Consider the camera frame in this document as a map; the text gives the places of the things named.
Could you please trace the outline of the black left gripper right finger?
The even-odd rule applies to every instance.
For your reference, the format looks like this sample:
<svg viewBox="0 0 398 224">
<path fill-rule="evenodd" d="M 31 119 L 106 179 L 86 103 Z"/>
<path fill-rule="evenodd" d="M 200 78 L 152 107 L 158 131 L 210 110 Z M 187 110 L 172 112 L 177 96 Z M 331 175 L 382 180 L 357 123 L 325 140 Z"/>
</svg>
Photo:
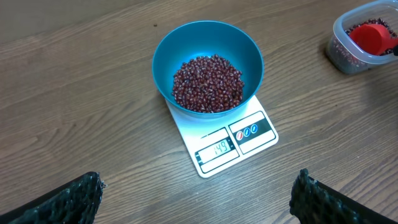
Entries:
<svg viewBox="0 0 398 224">
<path fill-rule="evenodd" d="M 294 181 L 290 214 L 306 224 L 397 224 L 309 176 L 302 169 Z"/>
</svg>

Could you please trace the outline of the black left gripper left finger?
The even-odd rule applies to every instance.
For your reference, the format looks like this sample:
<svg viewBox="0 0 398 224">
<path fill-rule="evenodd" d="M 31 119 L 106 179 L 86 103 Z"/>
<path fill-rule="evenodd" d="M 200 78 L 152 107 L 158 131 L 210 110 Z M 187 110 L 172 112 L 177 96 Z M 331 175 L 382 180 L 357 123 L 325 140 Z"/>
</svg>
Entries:
<svg viewBox="0 0 398 224">
<path fill-rule="evenodd" d="M 100 207 L 105 183 L 97 172 L 80 177 L 1 215 L 11 224 L 93 224 Z"/>
</svg>

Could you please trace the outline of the red scoop with blue handle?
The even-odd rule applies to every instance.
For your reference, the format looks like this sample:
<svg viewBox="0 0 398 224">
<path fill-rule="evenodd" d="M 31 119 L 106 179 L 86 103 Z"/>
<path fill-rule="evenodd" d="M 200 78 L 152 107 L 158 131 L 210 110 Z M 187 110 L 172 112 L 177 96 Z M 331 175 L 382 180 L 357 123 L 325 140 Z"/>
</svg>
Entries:
<svg viewBox="0 0 398 224">
<path fill-rule="evenodd" d="M 355 28 L 349 35 L 353 42 L 371 55 L 381 55 L 386 50 L 393 50 L 397 56 L 397 38 L 380 24 L 364 24 Z"/>
</svg>

